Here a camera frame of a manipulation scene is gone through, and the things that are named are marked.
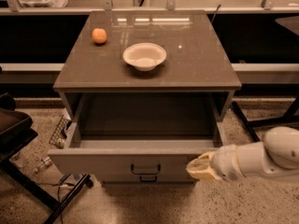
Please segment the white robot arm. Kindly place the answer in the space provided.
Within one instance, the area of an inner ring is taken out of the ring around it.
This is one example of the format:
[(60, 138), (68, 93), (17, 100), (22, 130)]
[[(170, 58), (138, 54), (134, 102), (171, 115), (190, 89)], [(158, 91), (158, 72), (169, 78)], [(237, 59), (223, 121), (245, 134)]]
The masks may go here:
[(198, 180), (237, 181), (261, 177), (274, 181), (299, 181), (299, 131), (276, 127), (263, 141), (242, 146), (229, 145), (209, 151), (190, 161), (188, 174)]

